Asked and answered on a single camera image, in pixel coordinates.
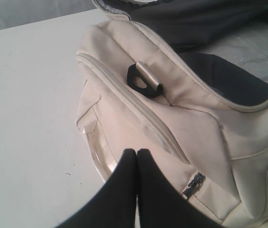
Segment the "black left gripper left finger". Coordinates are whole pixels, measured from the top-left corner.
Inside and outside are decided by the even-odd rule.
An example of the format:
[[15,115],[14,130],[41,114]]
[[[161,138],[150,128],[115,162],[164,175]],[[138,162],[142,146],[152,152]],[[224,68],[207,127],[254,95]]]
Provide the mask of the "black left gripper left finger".
[[114,172],[79,211],[60,228],[133,228],[137,204],[137,160],[133,149],[125,149]]

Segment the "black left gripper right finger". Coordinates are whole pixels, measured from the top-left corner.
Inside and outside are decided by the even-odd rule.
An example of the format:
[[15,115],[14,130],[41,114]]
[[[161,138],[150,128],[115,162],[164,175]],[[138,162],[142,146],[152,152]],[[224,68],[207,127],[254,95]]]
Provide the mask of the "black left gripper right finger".
[[137,152],[142,228],[220,228],[187,202],[165,178],[147,149]]

